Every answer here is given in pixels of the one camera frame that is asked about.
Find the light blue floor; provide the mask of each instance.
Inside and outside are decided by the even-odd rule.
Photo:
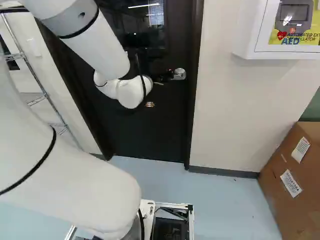
[[[114,157],[111,163],[137,179],[144,199],[193,204],[195,240],[281,240],[254,179],[190,173],[182,164],[155,160]],[[68,228],[67,222],[0,204],[1,240],[63,240]]]

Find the cable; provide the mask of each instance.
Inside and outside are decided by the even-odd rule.
[[[141,78],[141,83],[142,83],[142,89],[143,89],[143,99],[145,99],[146,95],[147,95],[147,90],[146,90],[146,84],[145,84],[145,80],[141,74],[141,67],[140,67],[140,63],[139,63],[139,57],[138,57],[138,53],[135,54],[135,61],[136,61],[136,65],[138,68],[138,72]]]
[[[140,208],[138,210],[138,213],[139,213],[140,226],[141,226],[141,240],[145,240],[145,224],[144,224],[144,218],[142,217]]]
[[[11,191],[12,189],[15,189],[16,187],[18,187],[25,180],[27,180],[32,174],[34,174],[35,171],[38,168],[40,168],[40,166],[44,163],[44,161],[47,159],[47,157],[51,153],[52,149],[54,148],[54,145],[55,145],[56,139],[57,139],[56,130],[53,127],[52,127],[52,130],[53,130],[53,137],[52,137],[51,143],[50,143],[48,149],[46,150],[45,154],[40,159],[40,161],[26,175],[24,175],[22,178],[20,178],[20,180],[16,181],[14,184],[12,184],[11,186],[7,187],[6,189],[0,191],[0,196],[3,195],[3,194],[6,194],[7,192]]]

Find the white label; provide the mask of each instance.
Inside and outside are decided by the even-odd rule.
[[[289,191],[291,197],[295,198],[302,192],[302,188],[294,180],[289,169],[287,169],[284,174],[280,176],[285,188]]]
[[[291,156],[298,162],[301,163],[302,159],[304,158],[306,152],[310,147],[310,143],[305,137],[302,137],[299,141],[298,145],[295,147]]]

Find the baseboard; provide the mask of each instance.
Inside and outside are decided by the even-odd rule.
[[[103,161],[107,161],[105,156],[103,156],[102,154],[96,154],[96,153],[90,153],[92,156],[95,156],[97,159],[101,159]]]
[[[226,177],[235,178],[245,178],[245,179],[257,179],[259,177],[259,172],[254,171],[238,171],[238,170],[228,170],[221,168],[211,168],[204,166],[189,166],[189,172],[197,174],[212,174]]]

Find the door handle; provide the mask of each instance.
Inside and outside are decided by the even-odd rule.
[[[187,77],[186,70],[179,67],[173,71],[173,78],[171,78],[171,80],[185,80],[186,77]]]

